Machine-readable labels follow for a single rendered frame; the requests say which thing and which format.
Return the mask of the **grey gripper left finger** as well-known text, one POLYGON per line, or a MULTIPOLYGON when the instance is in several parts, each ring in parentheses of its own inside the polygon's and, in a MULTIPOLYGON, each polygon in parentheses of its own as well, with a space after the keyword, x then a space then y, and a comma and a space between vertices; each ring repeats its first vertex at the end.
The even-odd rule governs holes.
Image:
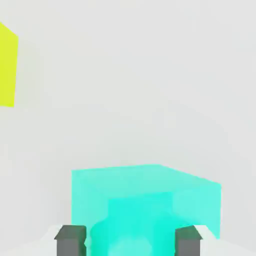
POLYGON ((21 246, 15 256, 86 256, 84 225, 53 225, 42 238, 21 246))

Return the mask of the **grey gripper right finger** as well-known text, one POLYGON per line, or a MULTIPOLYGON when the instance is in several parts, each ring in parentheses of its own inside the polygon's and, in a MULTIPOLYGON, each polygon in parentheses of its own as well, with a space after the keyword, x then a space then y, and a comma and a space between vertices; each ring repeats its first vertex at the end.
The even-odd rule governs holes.
POLYGON ((248 256, 248 250, 218 239, 206 225, 175 230, 174 256, 248 256))

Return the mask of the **small cyan cube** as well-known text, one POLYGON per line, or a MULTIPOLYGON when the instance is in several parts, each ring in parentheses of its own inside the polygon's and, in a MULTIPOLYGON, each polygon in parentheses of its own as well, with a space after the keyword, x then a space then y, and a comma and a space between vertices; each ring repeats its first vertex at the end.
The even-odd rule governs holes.
POLYGON ((90 230, 90 256, 174 256, 172 203, 169 192, 111 199, 90 230))

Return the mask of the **large cyan box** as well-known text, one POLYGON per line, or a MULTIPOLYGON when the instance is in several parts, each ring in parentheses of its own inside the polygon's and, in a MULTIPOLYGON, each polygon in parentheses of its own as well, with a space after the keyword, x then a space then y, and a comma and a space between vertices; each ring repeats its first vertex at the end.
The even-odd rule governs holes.
POLYGON ((219 183, 160 164, 74 170, 71 222, 92 228, 114 219, 205 225, 221 233, 219 183))

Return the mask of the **large yellow box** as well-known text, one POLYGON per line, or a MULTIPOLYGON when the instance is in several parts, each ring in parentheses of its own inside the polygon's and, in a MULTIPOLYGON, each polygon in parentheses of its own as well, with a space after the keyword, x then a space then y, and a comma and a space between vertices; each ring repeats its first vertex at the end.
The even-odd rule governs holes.
POLYGON ((18 43, 18 36, 0 22, 0 106, 15 103, 18 43))

